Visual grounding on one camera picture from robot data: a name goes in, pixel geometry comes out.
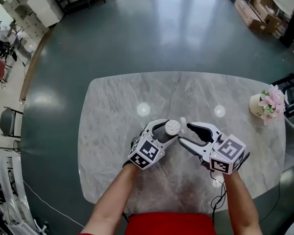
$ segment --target red shirt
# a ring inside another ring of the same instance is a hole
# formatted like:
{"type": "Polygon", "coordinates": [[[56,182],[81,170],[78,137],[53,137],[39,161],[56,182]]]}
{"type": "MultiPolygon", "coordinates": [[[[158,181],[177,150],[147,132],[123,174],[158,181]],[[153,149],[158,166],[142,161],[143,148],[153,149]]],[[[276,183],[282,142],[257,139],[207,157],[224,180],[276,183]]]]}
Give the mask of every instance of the red shirt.
{"type": "Polygon", "coordinates": [[[212,220],[204,214],[144,213],[130,216],[125,235],[216,235],[212,220]]]}

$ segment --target artificial flower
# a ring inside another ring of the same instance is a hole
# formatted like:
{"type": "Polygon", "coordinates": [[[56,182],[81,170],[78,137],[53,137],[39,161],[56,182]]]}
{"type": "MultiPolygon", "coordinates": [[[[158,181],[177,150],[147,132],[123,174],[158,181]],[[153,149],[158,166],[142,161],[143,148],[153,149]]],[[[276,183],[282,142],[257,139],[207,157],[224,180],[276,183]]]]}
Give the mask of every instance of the artificial flower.
{"type": "Polygon", "coordinates": [[[285,112],[285,106],[284,104],[278,104],[276,107],[275,107],[275,112],[279,115],[279,114],[282,114],[285,112]]]}
{"type": "Polygon", "coordinates": [[[280,95],[280,90],[279,87],[277,85],[273,86],[272,84],[270,84],[270,90],[269,90],[269,94],[273,94],[273,95],[280,95]]]}
{"type": "Polygon", "coordinates": [[[274,104],[270,96],[261,94],[260,98],[262,99],[262,101],[259,102],[259,105],[262,106],[264,109],[267,108],[269,105],[272,106],[274,104]]]}
{"type": "Polygon", "coordinates": [[[285,92],[284,101],[286,102],[286,104],[289,104],[287,92],[285,92]]]}
{"type": "Polygon", "coordinates": [[[263,115],[261,116],[261,119],[263,119],[263,120],[264,120],[264,124],[267,125],[267,124],[269,124],[270,122],[272,122],[272,120],[273,120],[274,118],[271,116],[271,114],[263,114],[263,115]]]}

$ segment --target cardboard box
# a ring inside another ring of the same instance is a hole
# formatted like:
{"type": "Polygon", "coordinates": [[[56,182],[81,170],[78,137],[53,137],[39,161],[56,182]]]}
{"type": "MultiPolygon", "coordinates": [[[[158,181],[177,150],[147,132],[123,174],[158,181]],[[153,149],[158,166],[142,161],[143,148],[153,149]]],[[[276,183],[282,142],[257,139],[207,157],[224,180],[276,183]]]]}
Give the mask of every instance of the cardboard box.
{"type": "Polygon", "coordinates": [[[248,28],[257,32],[263,32],[266,28],[266,24],[261,21],[245,0],[235,0],[234,6],[248,28]]]}
{"type": "Polygon", "coordinates": [[[261,4],[262,6],[268,6],[269,8],[274,8],[274,1],[273,0],[250,0],[252,5],[261,4]]]}
{"type": "Polygon", "coordinates": [[[270,14],[269,11],[260,3],[255,5],[250,4],[250,7],[260,17],[260,19],[266,24],[266,28],[264,29],[264,32],[272,34],[280,26],[281,20],[275,17],[274,15],[270,14]]]}

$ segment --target white cabinet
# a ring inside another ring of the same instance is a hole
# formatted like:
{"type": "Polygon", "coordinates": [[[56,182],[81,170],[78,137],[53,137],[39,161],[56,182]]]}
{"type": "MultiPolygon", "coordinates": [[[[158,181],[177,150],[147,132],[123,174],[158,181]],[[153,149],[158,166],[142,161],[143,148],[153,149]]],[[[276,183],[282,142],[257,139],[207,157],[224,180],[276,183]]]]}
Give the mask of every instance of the white cabinet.
{"type": "Polygon", "coordinates": [[[44,35],[48,31],[48,29],[36,17],[35,13],[31,13],[30,15],[26,16],[23,22],[26,25],[35,28],[35,30],[37,32],[40,32],[42,35],[44,35]]]}
{"type": "Polygon", "coordinates": [[[53,5],[54,0],[28,0],[27,4],[36,13],[39,14],[44,8],[53,5]]]}
{"type": "Polygon", "coordinates": [[[63,12],[59,6],[54,4],[37,14],[38,19],[43,23],[45,27],[49,27],[61,21],[63,18],[63,12]]]}

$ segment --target wire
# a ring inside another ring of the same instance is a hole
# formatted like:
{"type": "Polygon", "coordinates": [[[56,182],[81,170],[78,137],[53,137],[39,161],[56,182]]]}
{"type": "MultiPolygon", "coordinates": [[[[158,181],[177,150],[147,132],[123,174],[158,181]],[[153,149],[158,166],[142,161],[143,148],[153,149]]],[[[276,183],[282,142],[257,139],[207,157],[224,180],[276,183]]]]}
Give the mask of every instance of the wire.
{"type": "Polygon", "coordinates": [[[23,182],[24,182],[24,184],[26,184],[27,185],[27,187],[42,201],[42,202],[44,202],[46,205],[48,205],[51,209],[54,209],[55,211],[57,211],[58,213],[60,213],[60,214],[62,214],[63,216],[65,216],[65,217],[67,217],[67,218],[69,218],[70,220],[72,220],[73,222],[75,222],[76,224],[78,224],[78,225],[80,225],[81,227],[83,227],[84,228],[84,226],[82,226],[80,223],[78,223],[78,222],[76,222],[75,220],[73,220],[73,219],[71,219],[69,216],[66,216],[65,214],[63,214],[62,212],[60,212],[60,211],[58,211],[57,209],[55,209],[55,208],[53,208],[51,205],[49,205],[46,201],[44,201],[44,200],[42,200],[41,198],[40,198],[40,196],[38,196],[38,194],[37,193],[35,193],[33,190],[32,190],[32,188],[23,180],[23,182]]]}
{"type": "Polygon", "coordinates": [[[273,212],[273,210],[274,210],[274,208],[276,207],[276,205],[279,203],[279,200],[280,200],[280,184],[281,184],[281,180],[279,181],[279,184],[278,184],[278,191],[279,191],[279,194],[278,194],[278,199],[276,200],[276,202],[275,202],[275,204],[274,204],[274,206],[273,206],[273,208],[271,209],[271,211],[262,219],[262,220],[260,220],[259,221],[259,224],[261,223],[261,222],[263,222],[270,214],[271,214],[271,212],[273,212]]]}
{"type": "Polygon", "coordinates": [[[122,213],[122,216],[125,218],[125,220],[127,221],[127,223],[128,223],[128,217],[126,216],[126,214],[123,212],[122,213]]]}
{"type": "Polygon", "coordinates": [[[210,207],[213,209],[213,211],[212,211],[212,223],[213,223],[213,225],[215,225],[215,211],[216,211],[217,209],[220,209],[220,208],[224,205],[224,202],[225,202],[225,195],[226,195],[226,189],[225,189],[225,186],[224,186],[225,182],[222,183],[220,180],[215,179],[215,178],[212,176],[212,171],[210,171],[210,177],[211,177],[213,180],[215,180],[216,182],[218,181],[218,182],[221,184],[221,194],[220,194],[219,196],[216,196],[216,197],[211,201],[211,203],[210,203],[210,207]],[[213,201],[214,201],[215,199],[217,199],[217,198],[219,198],[219,200],[218,200],[218,201],[215,203],[215,205],[213,206],[212,203],[213,203],[213,201]],[[222,200],[223,200],[222,204],[217,208],[217,205],[218,205],[222,200]]]}

